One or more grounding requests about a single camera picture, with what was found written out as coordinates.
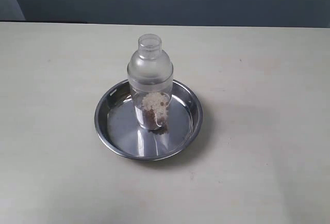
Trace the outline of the clear plastic shaker bottle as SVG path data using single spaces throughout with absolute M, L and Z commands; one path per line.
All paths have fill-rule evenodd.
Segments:
M 138 49 L 127 65 L 130 94 L 139 124 L 147 130 L 167 125 L 174 67 L 155 34 L 138 39 Z

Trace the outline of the round stainless steel plate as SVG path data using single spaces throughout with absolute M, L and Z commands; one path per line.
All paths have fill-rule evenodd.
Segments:
M 203 110 L 197 96 L 174 80 L 166 127 L 155 131 L 137 121 L 128 80 L 111 87 L 94 114 L 95 130 L 103 144 L 117 155 L 137 161 L 159 161 L 178 154 L 197 137 Z

